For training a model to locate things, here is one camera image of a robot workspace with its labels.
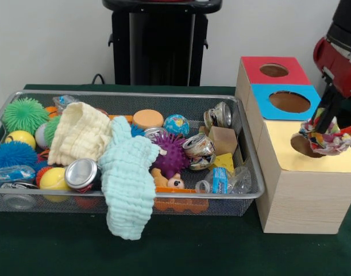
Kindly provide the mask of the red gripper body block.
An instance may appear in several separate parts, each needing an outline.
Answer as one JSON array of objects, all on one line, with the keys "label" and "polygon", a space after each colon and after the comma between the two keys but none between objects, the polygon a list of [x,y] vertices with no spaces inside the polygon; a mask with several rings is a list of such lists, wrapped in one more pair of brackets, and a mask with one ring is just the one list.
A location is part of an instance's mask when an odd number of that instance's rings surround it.
[{"label": "red gripper body block", "polygon": [[323,37],[314,48],[313,59],[335,88],[345,98],[351,97],[351,52]]}]

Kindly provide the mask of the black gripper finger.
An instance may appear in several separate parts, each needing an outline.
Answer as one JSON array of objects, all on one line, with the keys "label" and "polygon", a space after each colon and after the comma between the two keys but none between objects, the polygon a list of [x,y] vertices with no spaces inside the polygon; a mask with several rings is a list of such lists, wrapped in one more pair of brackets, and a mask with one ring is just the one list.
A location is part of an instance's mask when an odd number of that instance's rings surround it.
[{"label": "black gripper finger", "polygon": [[327,108],[329,108],[332,104],[334,98],[334,86],[326,85],[324,93],[322,95],[321,101],[318,104],[316,111],[312,116],[312,122],[315,123],[315,120],[320,116],[320,114]]},{"label": "black gripper finger", "polygon": [[343,99],[344,97],[340,93],[325,93],[323,95],[319,104],[319,107],[323,108],[323,112],[317,122],[318,133],[325,133],[327,131],[333,118],[339,112]]}]

